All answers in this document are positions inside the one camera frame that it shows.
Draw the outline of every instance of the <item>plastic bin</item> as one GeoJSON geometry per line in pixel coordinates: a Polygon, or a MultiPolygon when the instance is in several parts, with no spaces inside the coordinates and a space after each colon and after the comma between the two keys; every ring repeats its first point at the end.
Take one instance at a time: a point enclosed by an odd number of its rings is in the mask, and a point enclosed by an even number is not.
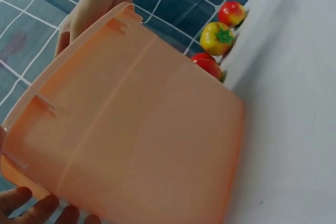
{"type": "Polygon", "coordinates": [[[218,224],[242,134],[233,93],[122,3],[6,118],[1,171],[120,224],[218,224]]]}

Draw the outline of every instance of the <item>red tomato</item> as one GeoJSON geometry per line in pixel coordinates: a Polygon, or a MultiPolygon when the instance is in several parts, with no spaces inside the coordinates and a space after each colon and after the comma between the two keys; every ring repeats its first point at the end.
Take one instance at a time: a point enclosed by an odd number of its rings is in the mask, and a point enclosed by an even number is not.
{"type": "Polygon", "coordinates": [[[212,57],[210,54],[207,54],[206,52],[199,52],[197,54],[195,54],[193,57],[190,58],[192,61],[197,61],[197,60],[212,60],[214,62],[216,62],[215,58],[212,57]]]}
{"type": "Polygon", "coordinates": [[[205,71],[207,71],[209,74],[211,74],[213,77],[215,77],[217,80],[222,81],[222,70],[215,61],[200,59],[196,62],[196,64],[203,68],[205,71]]]}
{"type": "Polygon", "coordinates": [[[232,28],[239,25],[246,18],[244,7],[236,1],[225,2],[218,12],[219,22],[232,28]]]}

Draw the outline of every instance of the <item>yellow tomato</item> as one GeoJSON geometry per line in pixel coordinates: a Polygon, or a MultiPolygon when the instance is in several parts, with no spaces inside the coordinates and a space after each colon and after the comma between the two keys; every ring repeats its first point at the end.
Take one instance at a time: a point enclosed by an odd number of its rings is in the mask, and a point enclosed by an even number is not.
{"type": "Polygon", "coordinates": [[[201,46],[210,55],[221,56],[227,53],[234,42],[230,28],[221,22],[206,25],[201,36],[201,46]]]}

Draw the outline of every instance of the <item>white surface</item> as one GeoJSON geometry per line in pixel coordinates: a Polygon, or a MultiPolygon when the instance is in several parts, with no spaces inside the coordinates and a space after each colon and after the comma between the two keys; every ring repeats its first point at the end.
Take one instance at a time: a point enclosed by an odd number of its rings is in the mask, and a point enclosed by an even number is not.
{"type": "Polygon", "coordinates": [[[222,68],[246,105],[228,224],[336,223],[335,0],[250,0],[222,68]]]}

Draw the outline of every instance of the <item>green leaves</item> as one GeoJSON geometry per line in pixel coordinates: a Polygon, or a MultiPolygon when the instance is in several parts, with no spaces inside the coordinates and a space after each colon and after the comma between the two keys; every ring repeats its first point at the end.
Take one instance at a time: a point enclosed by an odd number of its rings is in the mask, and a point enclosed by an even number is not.
{"type": "Polygon", "coordinates": [[[220,43],[231,44],[235,39],[230,35],[230,30],[219,29],[219,32],[215,34],[220,43]]]}

